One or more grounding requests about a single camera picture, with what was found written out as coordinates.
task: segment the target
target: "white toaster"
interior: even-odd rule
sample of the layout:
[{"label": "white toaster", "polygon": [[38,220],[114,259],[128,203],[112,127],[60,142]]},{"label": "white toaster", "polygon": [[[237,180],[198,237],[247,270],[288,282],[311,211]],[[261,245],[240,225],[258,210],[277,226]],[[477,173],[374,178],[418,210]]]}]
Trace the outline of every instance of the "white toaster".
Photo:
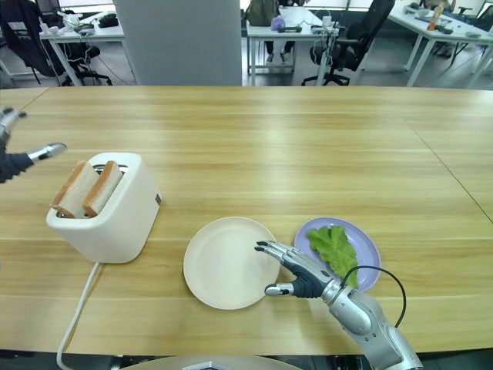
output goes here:
[{"label": "white toaster", "polygon": [[123,264],[136,258],[144,247],[162,197],[141,156],[101,153],[89,164],[100,172],[109,160],[119,164],[123,176],[101,213],[73,219],[50,209],[46,223],[88,260]]}]

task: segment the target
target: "backpack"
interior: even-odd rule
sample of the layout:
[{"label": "backpack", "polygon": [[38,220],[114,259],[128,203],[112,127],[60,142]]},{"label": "backpack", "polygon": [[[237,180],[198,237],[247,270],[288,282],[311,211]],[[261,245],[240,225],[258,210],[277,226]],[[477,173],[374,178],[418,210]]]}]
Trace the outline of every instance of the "backpack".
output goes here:
[{"label": "backpack", "polygon": [[279,0],[251,0],[245,11],[245,17],[251,25],[270,26],[274,18],[280,15]]}]

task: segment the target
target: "white desk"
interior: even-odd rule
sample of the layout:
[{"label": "white desk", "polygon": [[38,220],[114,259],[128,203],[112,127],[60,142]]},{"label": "white desk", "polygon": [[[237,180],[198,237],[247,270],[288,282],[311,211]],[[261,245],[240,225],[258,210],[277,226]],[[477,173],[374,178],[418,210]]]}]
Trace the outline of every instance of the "white desk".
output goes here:
[{"label": "white desk", "polygon": [[[88,36],[87,38],[84,37],[83,39],[87,40],[87,42],[121,42],[125,50],[126,57],[129,60],[130,68],[133,71],[134,68],[132,65],[132,60],[131,58],[129,58],[129,53],[127,52],[125,35],[123,34],[122,26],[117,25],[115,27],[107,27],[104,29],[101,29],[99,27],[99,22],[97,21],[97,19],[100,19],[106,14],[108,14],[108,12],[98,13],[96,15],[81,20],[81,23],[92,23],[94,25],[94,35]],[[45,35],[43,33],[40,33],[39,38],[41,40],[49,41],[49,43],[53,47],[53,50],[55,51],[55,54],[59,57],[61,64],[65,68],[65,71],[72,80],[74,86],[81,86],[82,83],[75,75],[75,72],[69,65],[69,61],[67,60],[65,54],[59,46],[59,44],[64,44],[68,42],[81,42],[83,41],[81,35],[75,31],[65,32],[63,35]]]},{"label": "white desk", "polygon": [[[246,37],[247,37],[247,58],[248,58],[248,69],[250,70],[250,60],[251,60],[251,85],[255,86],[255,73],[256,68],[282,68],[283,66],[258,66],[257,65],[257,54],[256,47],[257,42],[263,41],[316,41],[325,40],[325,36],[314,35],[311,33],[311,25],[322,25],[322,21],[316,17],[316,15],[310,12],[308,9],[302,6],[296,7],[286,7],[280,9],[280,14],[284,18],[287,27],[292,27],[299,25],[303,28],[301,32],[288,32],[279,33],[278,31],[273,31],[270,27],[257,27],[250,25],[246,22]],[[325,73],[325,65],[327,64],[327,59],[323,58],[318,70],[319,79],[317,80],[317,85],[320,85]]]},{"label": "white desk", "polygon": [[[483,55],[481,61],[479,62],[476,73],[470,78],[468,84],[466,85],[468,89],[470,89],[475,84],[475,82],[478,80],[478,77],[483,73],[486,66],[488,65],[491,57],[493,57],[493,37],[491,37],[486,31],[483,31],[482,29],[477,29],[472,25],[468,25],[466,23],[458,21],[457,19],[447,17],[446,15],[442,15],[440,17],[441,19],[450,20],[451,23],[448,23],[447,28],[454,29],[454,32],[452,34],[445,35],[444,33],[436,30],[428,31],[426,29],[428,27],[428,23],[416,19],[414,14],[404,14],[404,11],[400,6],[394,6],[388,18],[391,21],[396,22],[406,29],[409,29],[418,34],[418,38],[416,40],[416,43],[414,44],[414,48],[411,52],[409,60],[404,67],[406,71],[411,68],[412,62],[414,61],[414,58],[418,53],[421,41],[423,39],[427,39],[428,41],[423,53],[421,54],[421,57],[418,60],[416,67],[414,68],[414,71],[411,73],[411,77],[407,81],[407,87],[412,87],[416,82],[416,79],[418,78],[424,63],[426,62],[426,59],[430,55],[430,52],[436,42],[466,42],[468,44],[486,45],[488,47],[486,53]],[[481,37],[479,39],[473,39],[467,37],[465,35],[466,32],[478,33],[481,35]]]}]

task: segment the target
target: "robotic arm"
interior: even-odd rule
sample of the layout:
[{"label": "robotic arm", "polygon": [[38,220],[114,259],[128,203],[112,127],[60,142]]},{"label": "robotic arm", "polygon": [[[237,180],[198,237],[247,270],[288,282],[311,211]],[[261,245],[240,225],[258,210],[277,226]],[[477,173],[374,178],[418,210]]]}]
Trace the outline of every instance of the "robotic arm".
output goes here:
[{"label": "robotic arm", "polygon": [[0,183],[25,172],[33,164],[56,156],[67,148],[63,143],[51,143],[25,153],[5,153],[10,133],[17,119],[26,117],[26,112],[0,106]]},{"label": "robotic arm", "polygon": [[276,258],[297,276],[291,283],[267,285],[267,295],[321,297],[374,370],[423,370],[406,338],[384,317],[381,306],[370,295],[349,286],[342,288],[324,266],[294,247],[259,241],[255,250]]}]

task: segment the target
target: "purple plate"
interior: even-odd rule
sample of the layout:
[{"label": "purple plate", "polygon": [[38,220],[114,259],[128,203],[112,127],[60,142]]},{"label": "purple plate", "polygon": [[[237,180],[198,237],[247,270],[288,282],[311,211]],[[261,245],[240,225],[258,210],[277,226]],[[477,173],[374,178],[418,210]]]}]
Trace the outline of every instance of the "purple plate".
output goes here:
[{"label": "purple plate", "polygon": [[[341,220],[335,217],[319,217],[314,218],[305,223],[296,234],[294,238],[294,246],[301,249],[305,254],[312,257],[313,259],[321,262],[327,267],[330,275],[333,278],[338,278],[340,281],[343,277],[338,277],[331,269],[328,263],[320,258],[318,252],[312,251],[310,248],[310,241],[307,238],[307,233],[310,229],[320,229],[321,227],[327,226],[331,228],[332,226],[344,226],[346,230],[347,239],[356,251],[356,258],[358,265],[366,264],[370,266],[382,267],[380,254],[378,253],[377,246],[370,239],[370,237],[362,231],[358,226],[352,224],[351,222]],[[371,270],[369,268],[362,268],[357,272],[357,283],[360,291],[367,291],[375,285],[378,278],[380,277],[380,271]]]}]

